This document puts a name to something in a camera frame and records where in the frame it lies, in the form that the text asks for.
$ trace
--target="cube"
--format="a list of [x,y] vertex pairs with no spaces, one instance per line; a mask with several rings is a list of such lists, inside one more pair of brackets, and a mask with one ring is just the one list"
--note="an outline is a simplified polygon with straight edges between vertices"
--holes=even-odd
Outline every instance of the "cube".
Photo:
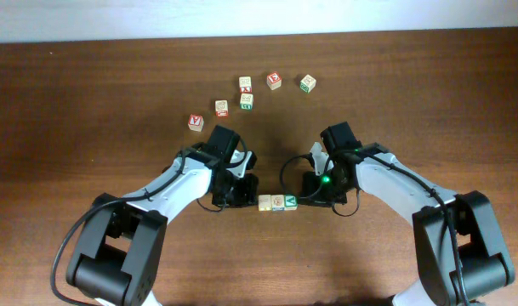
[[251,77],[250,76],[240,76],[240,93],[241,94],[250,94],[251,89]]
[[279,73],[272,72],[266,77],[266,83],[271,90],[278,89],[282,86],[282,77]]
[[259,211],[267,212],[272,210],[272,196],[271,195],[259,195]]
[[272,211],[285,210],[285,196],[273,195],[272,196]]
[[228,101],[227,100],[215,101],[215,115],[228,116]]
[[285,195],[285,210],[296,210],[299,204],[296,201],[296,196]]
[[300,89],[304,90],[306,93],[309,93],[311,89],[316,86],[317,80],[310,75],[304,76],[302,81],[300,81]]
[[199,115],[191,115],[189,118],[189,128],[191,131],[201,132],[204,127],[204,118]]
[[253,95],[250,93],[242,93],[240,107],[242,107],[243,110],[251,110],[253,108]]

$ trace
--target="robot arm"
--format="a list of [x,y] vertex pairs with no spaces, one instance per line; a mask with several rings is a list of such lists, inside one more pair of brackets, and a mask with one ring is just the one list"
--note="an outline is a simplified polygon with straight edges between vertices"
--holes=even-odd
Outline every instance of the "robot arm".
[[[431,183],[402,165],[383,146],[363,147],[347,122],[329,127],[321,136],[328,154],[317,152],[318,143],[312,147],[310,154],[316,169],[315,175],[304,176],[304,196],[312,193],[324,182],[322,176],[327,175],[331,184],[322,185],[316,199],[319,203],[345,203],[345,193],[357,188],[377,196],[413,226],[419,280],[393,297],[394,306],[458,305],[464,301],[459,294],[455,252],[439,201],[447,208],[457,232],[471,237],[470,243],[457,250],[468,298],[477,298],[514,281],[508,249],[491,203],[483,194],[473,191],[458,195]],[[329,161],[334,163],[325,166]]]
[[[93,207],[118,201],[120,205],[99,210],[83,226],[68,264],[68,284],[102,305],[160,305],[151,288],[167,225],[208,192],[218,206],[256,204],[258,179],[245,174],[256,156],[243,142],[245,151],[237,151],[239,141],[239,135],[217,126],[206,144],[183,150],[143,189],[120,199],[107,194],[96,198]],[[128,252],[106,244],[107,236],[130,239]]]

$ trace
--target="cable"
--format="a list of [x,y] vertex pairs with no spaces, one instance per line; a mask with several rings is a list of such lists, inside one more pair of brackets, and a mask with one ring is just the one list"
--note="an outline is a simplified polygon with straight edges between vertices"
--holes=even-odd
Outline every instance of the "cable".
[[435,200],[438,202],[438,204],[440,204],[440,207],[443,211],[443,214],[444,214],[444,220],[446,221],[447,223],[447,227],[449,229],[449,235],[450,235],[450,238],[451,238],[451,241],[452,241],[452,249],[453,249],[453,258],[455,259],[455,269],[457,271],[457,279],[458,279],[458,284],[459,284],[459,291],[460,291],[460,294],[461,294],[461,298],[464,302],[464,305],[465,306],[470,306],[470,301],[469,301],[469,297],[466,293],[466,289],[464,288],[464,281],[463,281],[463,264],[461,263],[461,258],[459,256],[459,252],[458,252],[458,244],[457,244],[457,232],[455,231],[455,226],[453,225],[453,220],[450,218],[450,215],[449,215],[449,211],[447,210],[447,206],[446,204],[444,203],[444,201],[440,198],[440,196],[438,195],[438,193],[436,192],[436,190],[434,188],[430,188],[424,181],[422,181],[421,179],[419,179],[417,176],[415,176],[413,173],[410,173],[402,168],[399,168],[397,166],[395,166],[394,164],[392,163],[389,163],[387,161],[384,161],[370,153],[367,153],[367,152],[361,152],[361,151],[358,151],[358,150],[346,150],[348,152],[351,152],[355,155],[364,155],[364,156],[367,156],[369,158],[372,158],[373,160],[375,160],[376,162],[379,162],[380,164],[388,167],[389,169],[392,169],[392,170],[395,170],[397,171],[398,173],[402,173],[406,176],[408,176],[410,179],[414,180],[416,183],[418,183],[421,187],[423,187],[427,192],[429,192],[429,194],[435,198]]
[[51,276],[50,276],[51,290],[53,291],[53,294],[57,298],[59,298],[60,300],[66,302],[66,303],[72,304],[72,305],[77,305],[77,306],[96,306],[95,304],[92,304],[92,303],[80,302],[80,301],[74,300],[72,298],[69,298],[69,297],[63,295],[62,293],[60,293],[60,291],[56,287],[56,270],[58,268],[58,264],[60,262],[60,259],[62,258],[62,252],[64,251],[65,247],[70,242],[70,239],[73,237],[73,235],[75,234],[77,229],[79,229],[81,224],[87,222],[89,219],[91,219],[100,210],[106,209],[108,207],[115,206],[115,205],[121,205],[121,204],[123,204],[123,203],[125,203],[127,201],[142,201],[142,200],[148,199],[151,196],[154,196],[155,194],[159,193],[161,190],[165,189],[171,183],[173,183],[174,180],[176,178],[178,178],[178,176],[180,176],[182,174],[183,169],[185,168],[185,156],[183,156],[183,153],[181,151],[178,153],[178,155],[181,155],[181,166],[176,171],[176,173],[175,173],[175,175],[173,177],[171,177],[166,183],[164,183],[162,186],[160,186],[156,190],[153,190],[152,192],[148,192],[146,190],[143,195],[133,196],[133,197],[118,198],[118,199],[116,199],[114,201],[109,201],[109,202],[101,204],[101,205],[99,205],[97,207],[91,207],[86,213],[84,213],[73,224],[71,229],[65,235],[64,240],[62,241],[62,244],[60,245],[60,248],[59,248],[58,252],[56,253],[56,256],[54,257],[53,266],[51,268]]
[[[283,172],[285,172],[285,168],[292,161],[296,161],[299,158],[304,158],[305,160],[309,160],[310,157],[311,157],[311,154],[303,154],[303,155],[300,155],[300,156],[293,156],[293,157],[289,158],[288,161],[285,161],[285,164],[283,164],[282,170],[279,172],[279,183],[282,185],[283,192],[285,193],[285,195],[296,196],[292,192],[288,191],[288,188],[285,185],[285,182],[283,182]],[[317,190],[314,191],[311,195],[296,196],[296,198],[299,199],[299,200],[310,200],[312,197],[317,196],[319,194],[319,192],[321,192],[322,186],[323,186],[322,184],[319,184],[319,187],[317,188]]]
[[229,163],[228,165],[226,165],[227,169],[230,169],[233,167],[238,167],[238,166],[242,165],[243,162],[245,161],[245,158],[248,156],[248,148],[245,145],[245,141],[243,141],[242,137],[240,137],[240,142],[242,143],[242,147],[243,147],[243,158],[240,161],[237,161],[234,163]]
[[357,189],[357,207],[355,208],[355,211],[353,211],[352,213],[350,214],[347,214],[347,215],[344,215],[344,214],[341,214],[339,213],[337,210],[336,210],[336,207],[334,207],[336,205],[335,202],[333,202],[332,204],[332,209],[333,209],[333,212],[336,213],[337,215],[339,215],[340,217],[351,217],[353,216],[354,214],[356,214],[358,211],[359,211],[359,207],[361,207],[361,196],[359,195],[359,192],[361,190],[360,189]]
[[200,205],[200,207],[203,208],[206,212],[210,212],[210,213],[220,213],[220,212],[224,211],[226,208],[226,199],[225,199],[225,203],[223,204],[223,206],[217,210],[209,209],[209,208],[205,207],[204,205],[201,204],[200,199],[196,199],[196,203],[198,203],[198,205]]

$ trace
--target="white background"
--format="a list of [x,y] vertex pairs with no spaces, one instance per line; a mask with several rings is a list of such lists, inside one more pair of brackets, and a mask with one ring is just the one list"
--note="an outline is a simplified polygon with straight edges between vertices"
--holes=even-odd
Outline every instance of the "white background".
[[518,0],[0,0],[0,42],[518,26]]

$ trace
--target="wooden table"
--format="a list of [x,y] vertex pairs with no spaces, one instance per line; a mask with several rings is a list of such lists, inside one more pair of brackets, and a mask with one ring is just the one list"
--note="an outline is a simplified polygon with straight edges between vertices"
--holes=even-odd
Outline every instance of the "wooden table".
[[[273,92],[271,71],[283,78]],[[317,79],[310,94],[298,86],[305,74]],[[253,79],[250,112],[238,109],[240,76]],[[216,99],[229,100],[228,118],[214,116]],[[204,116],[201,133],[190,113]],[[275,194],[281,165],[343,121],[431,181],[490,198],[516,282],[482,300],[517,304],[511,28],[0,45],[0,305],[61,305],[50,265],[92,200],[144,186],[215,124],[243,136],[259,157],[259,193]],[[308,168],[288,169],[291,188]],[[63,277],[72,248],[58,280],[84,298]],[[370,195],[353,218],[316,207],[213,215],[191,203],[168,227],[154,291],[183,305],[358,302],[416,278],[411,227]]]

